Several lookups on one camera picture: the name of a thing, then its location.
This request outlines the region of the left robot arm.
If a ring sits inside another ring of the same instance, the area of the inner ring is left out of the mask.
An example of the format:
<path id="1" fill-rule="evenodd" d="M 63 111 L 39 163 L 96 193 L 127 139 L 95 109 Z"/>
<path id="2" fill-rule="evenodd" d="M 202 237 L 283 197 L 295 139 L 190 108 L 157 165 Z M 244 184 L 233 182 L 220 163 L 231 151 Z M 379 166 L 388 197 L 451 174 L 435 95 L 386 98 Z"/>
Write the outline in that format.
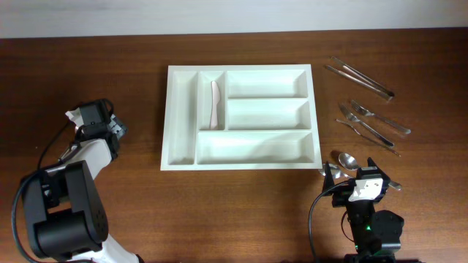
<path id="1" fill-rule="evenodd" d="M 55 164 L 38 164 L 22 178 L 11 212 L 15 244 L 29 262 L 134 262 L 109 233 L 95 179 L 116 160 L 127 128 L 109 99 L 67 111 L 75 135 Z"/>

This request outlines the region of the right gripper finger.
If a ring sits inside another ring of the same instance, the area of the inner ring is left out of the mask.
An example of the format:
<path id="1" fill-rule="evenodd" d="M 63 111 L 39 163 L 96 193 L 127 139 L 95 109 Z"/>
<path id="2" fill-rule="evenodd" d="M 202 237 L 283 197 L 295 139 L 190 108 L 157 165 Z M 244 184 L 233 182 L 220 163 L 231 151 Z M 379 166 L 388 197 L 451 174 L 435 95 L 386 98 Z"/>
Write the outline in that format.
<path id="1" fill-rule="evenodd" d="M 377 166 L 377 164 L 371 157 L 367 158 L 367 164 L 370 170 L 370 174 L 379 175 L 383 179 L 383 183 L 385 185 L 388 185 L 390 183 L 390 178 Z"/>
<path id="2" fill-rule="evenodd" d="M 322 185 L 322 192 L 325 195 L 332 195 L 333 194 L 333 187 L 335 186 L 333 180 L 333 173 L 331 172 L 330 163 L 327 161 L 322 166 L 322 172 L 324 174 L 324 182 Z"/>

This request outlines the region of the pink plastic knife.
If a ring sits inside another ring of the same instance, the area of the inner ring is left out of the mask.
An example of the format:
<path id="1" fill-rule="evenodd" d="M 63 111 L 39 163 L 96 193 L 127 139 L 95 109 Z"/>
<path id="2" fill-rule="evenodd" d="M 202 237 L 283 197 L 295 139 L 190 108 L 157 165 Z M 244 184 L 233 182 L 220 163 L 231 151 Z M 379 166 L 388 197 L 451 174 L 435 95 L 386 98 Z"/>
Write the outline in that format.
<path id="1" fill-rule="evenodd" d="M 211 118 L 210 118 L 210 130 L 217 130 L 219 121 L 218 121 L 218 103 L 220 102 L 220 92 L 217 81 L 211 81 Z"/>

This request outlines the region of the long steel tongs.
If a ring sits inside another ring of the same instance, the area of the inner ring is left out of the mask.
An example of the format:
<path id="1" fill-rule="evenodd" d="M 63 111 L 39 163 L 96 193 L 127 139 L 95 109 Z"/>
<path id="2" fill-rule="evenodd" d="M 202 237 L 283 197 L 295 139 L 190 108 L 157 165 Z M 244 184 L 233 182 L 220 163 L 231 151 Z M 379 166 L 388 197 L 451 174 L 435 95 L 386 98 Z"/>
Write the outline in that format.
<path id="1" fill-rule="evenodd" d="M 395 97 L 394 92 L 388 90 L 385 86 L 378 83 L 376 80 L 373 80 L 369 76 L 358 71 L 356 68 L 345 63 L 341 59 L 335 56 L 331 56 L 331 60 L 334 61 L 336 64 L 338 64 L 341 67 L 341 69 L 338 69 L 334 66 L 326 64 L 324 67 L 327 70 L 334 72 L 348 80 L 353 81 L 354 83 L 357 83 L 358 85 L 361 85 L 369 89 L 370 91 L 374 92 L 375 94 L 382 97 L 386 101 L 390 101 Z"/>

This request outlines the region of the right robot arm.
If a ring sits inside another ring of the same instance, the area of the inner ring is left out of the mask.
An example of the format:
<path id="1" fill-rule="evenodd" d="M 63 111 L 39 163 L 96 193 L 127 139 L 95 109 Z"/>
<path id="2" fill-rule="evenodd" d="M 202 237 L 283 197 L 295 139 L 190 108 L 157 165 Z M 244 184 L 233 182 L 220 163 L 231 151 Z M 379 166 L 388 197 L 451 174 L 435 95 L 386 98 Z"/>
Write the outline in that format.
<path id="1" fill-rule="evenodd" d="M 345 255 L 344 262 L 395 262 L 404 219 L 389 210 L 374 209 L 385 196 L 390 178 L 372 159 L 367 162 L 355 177 L 340 184 L 334 183 L 331 165 L 325 163 L 322 191 L 332 196 L 333 207 L 346 208 L 356 253 Z"/>

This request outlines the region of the small steel teaspoon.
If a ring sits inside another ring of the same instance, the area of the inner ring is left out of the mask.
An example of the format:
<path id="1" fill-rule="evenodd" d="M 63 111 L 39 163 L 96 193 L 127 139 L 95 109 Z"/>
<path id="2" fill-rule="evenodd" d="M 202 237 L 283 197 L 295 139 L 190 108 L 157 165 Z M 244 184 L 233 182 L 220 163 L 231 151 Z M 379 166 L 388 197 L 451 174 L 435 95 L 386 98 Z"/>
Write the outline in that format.
<path id="1" fill-rule="evenodd" d="M 78 150 L 80 150 L 80 139 L 82 137 L 82 129 L 82 126 L 76 128 L 74 139 L 71 141 L 66 150 L 61 154 L 61 156 L 58 159 L 60 163 L 68 161 L 77 153 Z"/>

